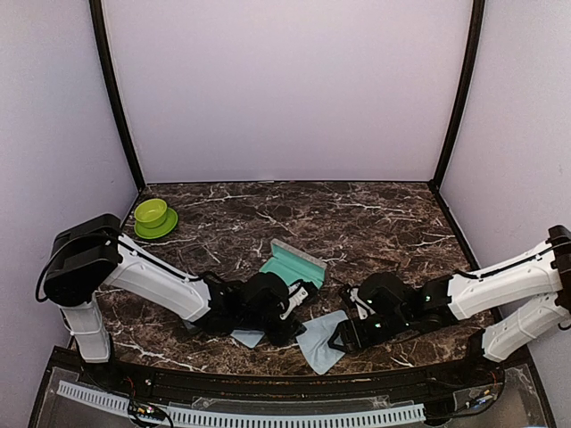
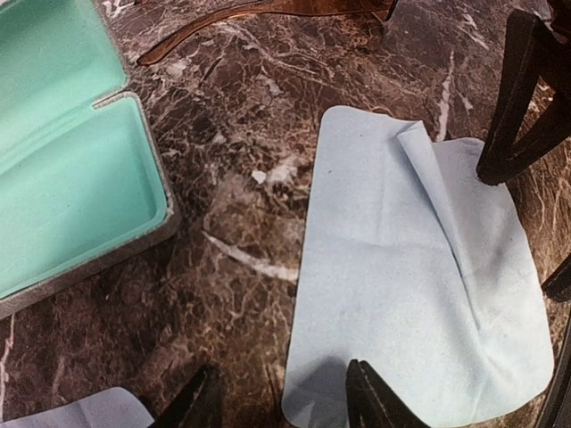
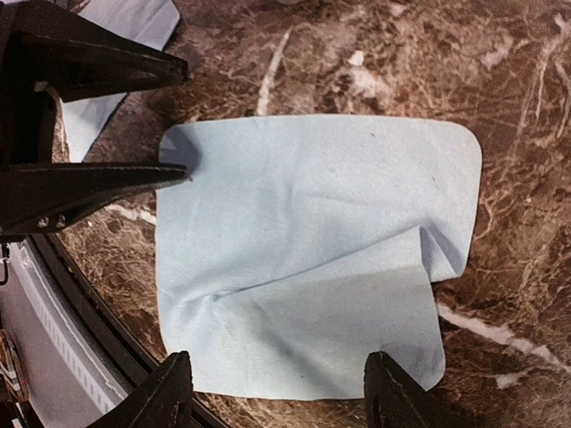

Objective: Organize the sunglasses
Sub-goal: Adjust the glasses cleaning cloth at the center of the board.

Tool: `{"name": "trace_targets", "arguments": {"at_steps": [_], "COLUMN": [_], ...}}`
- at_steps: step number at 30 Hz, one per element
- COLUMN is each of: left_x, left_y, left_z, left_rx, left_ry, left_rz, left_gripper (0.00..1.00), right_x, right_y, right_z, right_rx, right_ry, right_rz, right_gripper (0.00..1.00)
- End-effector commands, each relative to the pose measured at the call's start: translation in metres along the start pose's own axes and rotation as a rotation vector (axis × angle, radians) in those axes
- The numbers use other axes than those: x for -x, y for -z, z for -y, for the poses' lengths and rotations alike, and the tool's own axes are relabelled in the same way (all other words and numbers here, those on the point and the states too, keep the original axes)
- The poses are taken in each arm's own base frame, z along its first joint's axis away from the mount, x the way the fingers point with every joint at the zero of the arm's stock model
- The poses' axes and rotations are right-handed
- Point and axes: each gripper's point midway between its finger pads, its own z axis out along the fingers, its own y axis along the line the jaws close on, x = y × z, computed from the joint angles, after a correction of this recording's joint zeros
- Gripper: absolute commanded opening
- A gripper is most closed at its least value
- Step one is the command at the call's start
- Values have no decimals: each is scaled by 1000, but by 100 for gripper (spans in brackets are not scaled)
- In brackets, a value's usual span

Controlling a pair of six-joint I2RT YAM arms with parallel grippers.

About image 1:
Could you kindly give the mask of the light grey glasses case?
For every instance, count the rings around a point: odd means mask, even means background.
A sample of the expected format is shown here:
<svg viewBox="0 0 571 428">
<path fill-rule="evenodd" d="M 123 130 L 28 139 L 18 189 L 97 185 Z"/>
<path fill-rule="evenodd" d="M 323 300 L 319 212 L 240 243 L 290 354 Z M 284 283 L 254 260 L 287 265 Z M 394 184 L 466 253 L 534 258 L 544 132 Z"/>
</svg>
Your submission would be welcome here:
<svg viewBox="0 0 571 428">
<path fill-rule="evenodd" d="M 303 285 L 310 296 L 315 296 L 325 281 L 327 264 L 277 238 L 271 240 L 270 247 L 271 257 L 259 271 L 279 276 L 288 287 Z"/>
</svg>

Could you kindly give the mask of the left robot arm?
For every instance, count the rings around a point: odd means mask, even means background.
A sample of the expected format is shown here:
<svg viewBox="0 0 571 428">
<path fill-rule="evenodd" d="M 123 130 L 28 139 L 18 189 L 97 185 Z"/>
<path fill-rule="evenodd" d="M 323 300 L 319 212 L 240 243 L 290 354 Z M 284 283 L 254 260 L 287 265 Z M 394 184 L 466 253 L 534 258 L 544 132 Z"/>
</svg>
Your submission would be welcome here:
<svg viewBox="0 0 571 428">
<path fill-rule="evenodd" d="M 107 389 L 119 388 L 126 370 L 112 358 L 112 339 L 96 302 L 103 284 L 149 300 L 209 335 L 260 331 L 283 346 L 305 331 L 294 314 L 309 297 L 301 286 L 291 288 L 274 273 L 245 282 L 212 272 L 190 276 L 139 247 L 120 231 L 117 217 L 103 214 L 55 237 L 35 299 L 60 309 L 92 376 Z"/>
</svg>

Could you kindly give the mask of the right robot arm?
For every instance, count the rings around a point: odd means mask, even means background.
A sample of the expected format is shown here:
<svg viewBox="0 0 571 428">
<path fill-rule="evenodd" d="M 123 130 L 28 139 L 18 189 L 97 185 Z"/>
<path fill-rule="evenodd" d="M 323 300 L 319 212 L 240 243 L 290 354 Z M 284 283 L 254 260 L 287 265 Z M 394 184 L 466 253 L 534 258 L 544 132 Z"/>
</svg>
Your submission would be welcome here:
<svg viewBox="0 0 571 428">
<path fill-rule="evenodd" d="M 471 354 L 455 368 L 455 378 L 473 387 L 515 350 L 557 325 L 570 326 L 570 232 L 553 226 L 546 241 L 512 259 L 473 272 L 456 271 L 420 288 L 389 272 L 346 285 L 343 300 L 358 310 L 340 322 L 328 346 L 356 353 L 408 331 L 431 333 L 516 300 L 526 303 L 500 322 L 476 332 Z"/>
</svg>

